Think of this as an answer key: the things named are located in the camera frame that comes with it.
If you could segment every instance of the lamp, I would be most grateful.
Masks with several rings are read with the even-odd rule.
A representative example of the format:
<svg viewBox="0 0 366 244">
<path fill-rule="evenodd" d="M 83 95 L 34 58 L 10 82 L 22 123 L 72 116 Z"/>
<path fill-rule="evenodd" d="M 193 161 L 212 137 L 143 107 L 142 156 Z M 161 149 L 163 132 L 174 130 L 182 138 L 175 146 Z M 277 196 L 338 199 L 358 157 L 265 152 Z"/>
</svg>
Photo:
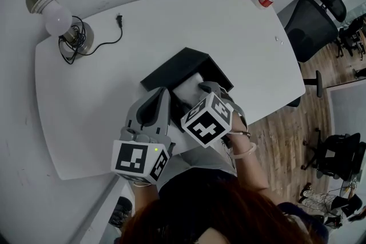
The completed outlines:
<svg viewBox="0 0 366 244">
<path fill-rule="evenodd" d="M 64 59 L 77 59 L 89 52 L 94 33 L 86 22 L 78 18 L 79 22 L 73 24 L 71 12 L 57 0 L 25 1 L 30 13 L 42 14 L 50 35 L 59 37 L 59 49 Z"/>
</svg>

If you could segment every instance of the black box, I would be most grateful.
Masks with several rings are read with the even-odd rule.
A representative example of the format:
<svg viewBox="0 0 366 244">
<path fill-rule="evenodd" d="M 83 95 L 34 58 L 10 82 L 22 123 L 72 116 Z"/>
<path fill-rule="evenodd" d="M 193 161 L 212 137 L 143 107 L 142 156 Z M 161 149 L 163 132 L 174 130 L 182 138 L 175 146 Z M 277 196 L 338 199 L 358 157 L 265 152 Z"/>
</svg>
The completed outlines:
<svg viewBox="0 0 366 244">
<path fill-rule="evenodd" d="M 184 132 L 181 127 L 181 118 L 190 109 L 180 101 L 173 90 L 195 73 L 201 74 L 204 81 L 217 82 L 226 91 L 234 87 L 209 54 L 187 47 L 141 81 L 147 91 L 161 86 L 169 90 L 170 116 L 181 132 Z"/>
</svg>

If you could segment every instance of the white table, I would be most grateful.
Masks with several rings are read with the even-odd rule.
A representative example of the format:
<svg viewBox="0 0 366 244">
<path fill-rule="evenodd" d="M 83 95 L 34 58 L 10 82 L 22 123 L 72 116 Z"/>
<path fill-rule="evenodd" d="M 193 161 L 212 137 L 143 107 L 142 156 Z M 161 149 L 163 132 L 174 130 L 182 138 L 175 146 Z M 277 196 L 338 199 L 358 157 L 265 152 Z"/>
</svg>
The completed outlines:
<svg viewBox="0 0 366 244">
<path fill-rule="evenodd" d="M 251 0 L 141 0 L 86 18 L 94 46 L 124 36 L 70 66 L 57 39 L 38 44 L 35 81 L 43 132 L 61 179 L 108 173 L 112 144 L 145 90 L 140 81 L 184 47 L 209 53 L 234 84 L 248 123 L 305 93 L 287 35 L 272 8 Z M 175 127 L 175 153 L 197 144 Z"/>
</svg>

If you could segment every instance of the lamp base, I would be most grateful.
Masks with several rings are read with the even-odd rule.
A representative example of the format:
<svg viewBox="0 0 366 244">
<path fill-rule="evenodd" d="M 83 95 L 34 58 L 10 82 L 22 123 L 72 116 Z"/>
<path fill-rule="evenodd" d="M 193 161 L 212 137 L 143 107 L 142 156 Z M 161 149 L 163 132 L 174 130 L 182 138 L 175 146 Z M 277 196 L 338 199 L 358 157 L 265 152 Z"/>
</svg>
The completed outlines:
<svg viewBox="0 0 366 244">
<path fill-rule="evenodd" d="M 75 59 L 83 57 L 82 54 L 88 54 L 88 52 L 92 48 L 92 44 L 94 41 L 93 30 L 86 22 L 83 22 L 83 23 L 77 22 L 77 23 L 73 24 L 73 26 L 78 26 L 79 31 L 82 31 L 82 25 L 84 25 L 84 29 L 85 29 L 85 41 L 84 41 L 83 45 L 78 49 L 78 52 L 80 54 L 77 54 L 75 56 Z M 77 40 L 74 39 L 75 31 L 72 28 L 70 28 L 70 30 L 67 31 L 63 36 L 70 44 L 72 44 L 72 41 L 77 42 Z M 74 51 L 72 49 L 70 49 L 68 47 L 68 45 L 65 44 L 65 42 L 61 42 L 59 44 L 59 49 L 61 51 L 61 54 L 65 58 L 71 58 L 74 55 Z"/>
</svg>

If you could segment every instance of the black cable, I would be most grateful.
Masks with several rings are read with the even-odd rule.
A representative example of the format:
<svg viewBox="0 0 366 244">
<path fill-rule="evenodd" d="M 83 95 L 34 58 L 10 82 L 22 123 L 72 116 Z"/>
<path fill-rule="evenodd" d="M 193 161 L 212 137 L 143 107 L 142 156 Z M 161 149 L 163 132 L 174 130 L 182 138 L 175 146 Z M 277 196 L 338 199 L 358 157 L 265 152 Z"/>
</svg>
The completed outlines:
<svg viewBox="0 0 366 244">
<path fill-rule="evenodd" d="M 299 205 L 305 206 L 305 207 L 307 207 L 308 209 L 311 209 L 311 210 L 320 210 L 323 213 L 323 211 L 321 209 L 314 209 L 313 207 L 303 205 L 302 203 L 299 203 L 297 206 L 299 206 Z"/>
<path fill-rule="evenodd" d="M 327 194 L 326 194 L 326 196 L 324 197 L 324 206 L 325 206 L 325 208 L 326 208 L 326 210 L 327 210 L 327 213 L 329 213 L 329 214 L 331 214 L 331 215 L 334 215 L 335 217 L 338 217 L 338 215 L 337 214 L 334 214 L 334 213 L 331 213 L 329 210 L 328 210 L 328 208 L 327 208 L 327 204 L 325 203 L 325 199 L 327 198 L 327 196 L 329 196 L 329 193 L 330 192 L 333 192 L 333 191 L 337 191 L 337 190 L 341 190 L 341 189 L 343 189 L 343 188 L 349 188 L 350 187 L 350 185 L 348 186 L 348 187 L 341 187 L 341 188 L 337 188 L 337 189 L 333 189 L 333 190 L 330 190 L 330 191 L 328 191 L 327 192 Z"/>
<path fill-rule="evenodd" d="M 341 187 L 341 190 L 339 190 L 339 197 L 342 197 L 341 196 L 342 188 L 344 188 L 344 189 L 346 189 L 346 188 L 352 188 L 352 183 L 354 183 L 354 180 L 350 181 L 348 186 Z"/>
<path fill-rule="evenodd" d="M 74 18 L 77 18 L 80 22 L 81 22 L 81 31 L 80 28 L 77 25 L 72 25 L 71 28 L 74 29 L 74 31 L 76 32 L 76 36 L 75 36 L 75 41 L 73 43 L 69 43 L 64 36 L 60 36 L 58 39 L 58 48 L 60 50 L 60 53 L 62 55 L 63 60 L 65 60 L 65 62 L 67 64 L 72 65 L 76 59 L 77 54 L 79 55 L 83 55 L 83 56 L 90 56 L 93 55 L 99 47 L 103 46 L 103 45 L 111 45 L 111 44 L 116 44 L 117 42 L 119 42 L 123 36 L 123 30 L 122 30 L 122 16 L 121 15 L 117 15 L 116 20 L 117 20 L 117 25 L 118 27 L 121 29 L 121 35 L 120 37 L 114 41 L 114 42 L 104 42 L 104 43 L 100 43 L 93 52 L 88 53 L 88 54 L 83 54 L 79 52 L 79 49 L 83 46 L 85 40 L 86 40 L 86 34 L 85 34 L 85 26 L 84 26 L 84 22 L 82 21 L 81 18 L 73 15 Z M 62 52 L 61 52 L 61 48 L 60 48 L 60 43 L 64 42 L 72 51 L 74 51 L 74 54 L 71 57 L 65 57 Z"/>
</svg>

